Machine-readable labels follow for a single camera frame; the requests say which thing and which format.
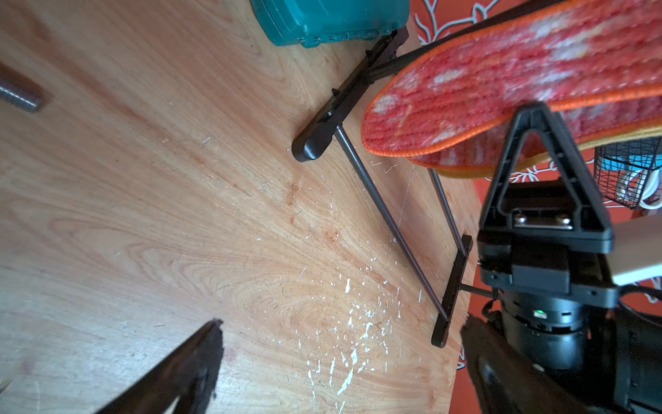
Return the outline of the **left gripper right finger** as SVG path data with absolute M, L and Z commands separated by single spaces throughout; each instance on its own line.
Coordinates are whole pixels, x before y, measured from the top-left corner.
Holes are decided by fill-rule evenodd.
M 534 369 L 477 317 L 460 331 L 467 369 L 484 413 L 588 413 L 570 393 Z

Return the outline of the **red patterned insole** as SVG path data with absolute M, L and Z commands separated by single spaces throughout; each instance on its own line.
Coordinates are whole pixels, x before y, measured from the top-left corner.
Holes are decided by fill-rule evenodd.
M 365 148 L 451 148 L 540 102 L 593 141 L 661 125 L 661 4 L 563 1 L 464 34 L 407 65 L 369 105 Z

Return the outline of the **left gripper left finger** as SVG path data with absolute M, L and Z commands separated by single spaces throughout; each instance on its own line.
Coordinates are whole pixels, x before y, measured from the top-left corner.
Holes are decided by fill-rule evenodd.
M 222 320 L 212 319 L 100 413 L 205 413 L 224 354 Z

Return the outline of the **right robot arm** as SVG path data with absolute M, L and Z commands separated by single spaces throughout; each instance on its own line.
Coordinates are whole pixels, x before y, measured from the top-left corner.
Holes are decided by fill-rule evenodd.
M 544 103 L 510 124 L 479 224 L 481 278 L 500 310 L 465 326 L 484 411 L 658 413 L 661 319 L 622 298 L 614 231 L 565 123 Z

